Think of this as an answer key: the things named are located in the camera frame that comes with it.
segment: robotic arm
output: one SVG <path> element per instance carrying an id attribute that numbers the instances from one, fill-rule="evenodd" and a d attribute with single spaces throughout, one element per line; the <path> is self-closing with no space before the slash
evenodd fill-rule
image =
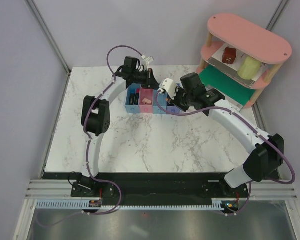
<path id="1" fill-rule="evenodd" d="M 233 169 L 221 179 L 221 184 L 226 188 L 234 189 L 250 181 L 261 182 L 283 164 L 283 159 L 278 153 L 259 136 L 266 138 L 282 153 L 284 150 L 283 138 L 278 134 L 270 136 L 267 132 L 257 127 L 249 128 L 238 116 L 246 123 L 249 123 L 249 121 L 235 111 L 233 106 L 225 100 L 224 95 L 216 89 L 206 90 L 198 74 L 190 73 L 183 76 L 181 78 L 183 88 L 169 78 L 165 79 L 159 86 L 151 68 L 147 69 L 147 66 L 146 69 L 141 71 L 137 68 L 137 65 L 140 66 L 140 61 L 137 58 L 125 58 L 124 65 L 115 73 L 120 79 L 111 82 L 103 92 L 102 97 L 96 102 L 93 110 L 98 109 L 98 113 L 92 112 L 88 116 L 86 131 L 95 134 L 91 141 L 95 145 L 95 150 L 87 152 L 87 159 L 90 159 L 90 162 L 82 164 L 81 173 L 83 177 L 78 180 L 79 185 L 89 187 L 88 178 L 90 174 L 88 167 L 90 167 L 90 172 L 93 176 L 99 174 L 101 142 L 110 126 L 110 104 L 133 83 L 141 84 L 143 88 L 147 89 L 159 89 L 161 93 L 167 92 L 171 98 L 170 103 L 184 112 L 189 107 L 194 107 L 196 110 L 211 108 L 203 113 L 223 125 L 240 141 L 250 154 L 243 165 Z M 93 96 L 84 98 L 81 117 L 82 125 L 84 125 L 89 109 L 94 101 L 95 97 Z M 231 113 L 222 110 L 222 108 L 231 110 Z"/>

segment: tabletop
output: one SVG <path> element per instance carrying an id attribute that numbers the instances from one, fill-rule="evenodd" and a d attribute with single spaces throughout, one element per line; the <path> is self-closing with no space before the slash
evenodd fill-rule
<path id="1" fill-rule="evenodd" d="M 152 66 L 158 82 L 170 78 L 177 83 L 196 68 Z M 46 173 L 81 171 L 88 140 L 81 125 L 83 99 L 99 94 L 110 80 L 107 67 L 73 68 Z M 206 115 L 130 114 L 125 109 L 126 95 L 121 93 L 110 106 L 111 124 L 101 145 L 100 172 L 227 172 L 247 159 L 239 141 Z M 241 113 L 256 124 L 251 108 Z"/>

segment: red box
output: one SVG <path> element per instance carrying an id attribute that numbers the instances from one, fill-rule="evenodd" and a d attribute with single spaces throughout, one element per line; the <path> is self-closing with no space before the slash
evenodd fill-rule
<path id="1" fill-rule="evenodd" d="M 226 47 L 223 52 L 222 62 L 224 64 L 233 64 L 237 57 L 237 49 Z"/>

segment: pink bin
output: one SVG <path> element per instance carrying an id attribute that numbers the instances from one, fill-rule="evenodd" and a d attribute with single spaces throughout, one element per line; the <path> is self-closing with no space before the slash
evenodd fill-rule
<path id="1" fill-rule="evenodd" d="M 152 89 L 144 89 L 140 88 L 140 96 L 139 96 L 139 108 L 140 108 L 140 113 L 143 114 L 153 114 L 154 113 L 154 91 Z M 151 103 L 145 103 L 143 102 L 144 99 L 147 99 L 151 101 Z"/>

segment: gray wall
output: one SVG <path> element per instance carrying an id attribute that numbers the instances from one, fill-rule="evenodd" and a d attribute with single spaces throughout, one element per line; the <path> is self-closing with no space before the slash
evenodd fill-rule
<path id="1" fill-rule="evenodd" d="M 274 32 L 290 42 L 293 52 L 261 95 L 260 106 L 269 131 L 285 140 L 285 154 L 295 169 L 294 186 L 300 199 L 300 0 L 291 1 Z"/>
<path id="2" fill-rule="evenodd" d="M 23 0 L 0 0 L 0 240 L 12 239 L 67 77 Z"/>
<path id="3" fill-rule="evenodd" d="M 262 27 L 280 0 L 34 0 L 70 67 L 105 66 L 108 50 L 129 45 L 154 65 L 198 65 L 208 19 L 238 14 Z M 117 50 L 113 66 L 130 50 Z"/>

